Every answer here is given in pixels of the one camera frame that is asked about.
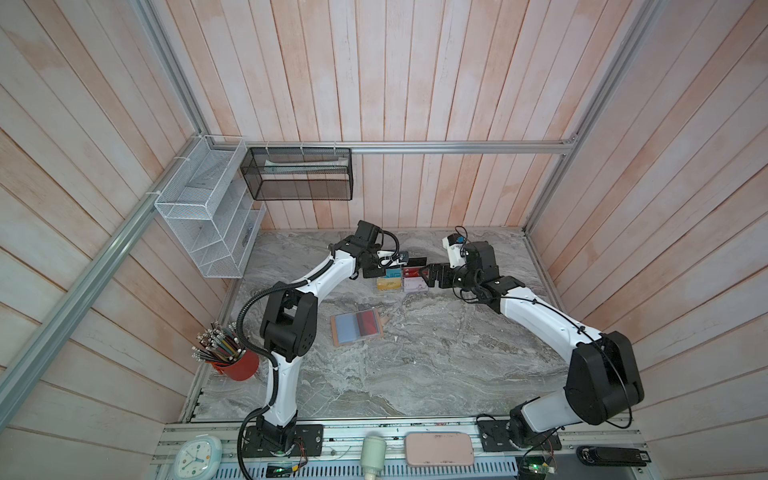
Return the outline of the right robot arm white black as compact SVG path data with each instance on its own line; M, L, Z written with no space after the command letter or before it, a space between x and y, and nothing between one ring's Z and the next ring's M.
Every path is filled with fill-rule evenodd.
M448 262L419 270L428 286L450 289L460 300L487 306L522 325L568 365L561 389L511 409L507 431L514 447L536 448L562 427L609 423L643 401L637 361L625 335L589 327L540 299L522 281L501 274L486 241L453 234L443 246Z

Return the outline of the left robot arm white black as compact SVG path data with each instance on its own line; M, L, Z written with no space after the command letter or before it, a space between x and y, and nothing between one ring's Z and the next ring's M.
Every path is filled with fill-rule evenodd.
M271 374L266 410L256 416L255 426L275 449L286 451L294 443L299 373L316 338L321 302L359 273L381 273L406 263L407 254L395 234L359 221L354 234L329 246L317 267L298 280L278 282L269 289L260 336Z

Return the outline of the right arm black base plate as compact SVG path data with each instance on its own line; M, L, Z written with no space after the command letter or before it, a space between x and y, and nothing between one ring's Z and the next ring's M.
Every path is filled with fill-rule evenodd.
M526 452L559 451L562 442L556 430L532 433L516 443L513 440L508 420L497 420L488 415L480 415L475 422L484 452Z

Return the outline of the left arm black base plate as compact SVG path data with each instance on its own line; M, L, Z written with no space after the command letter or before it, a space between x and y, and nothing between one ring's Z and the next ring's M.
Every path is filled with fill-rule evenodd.
M299 457L301 453L319 456L323 440L324 426L321 424L280 428L264 423L246 428L241 453L245 458L277 458L280 455Z

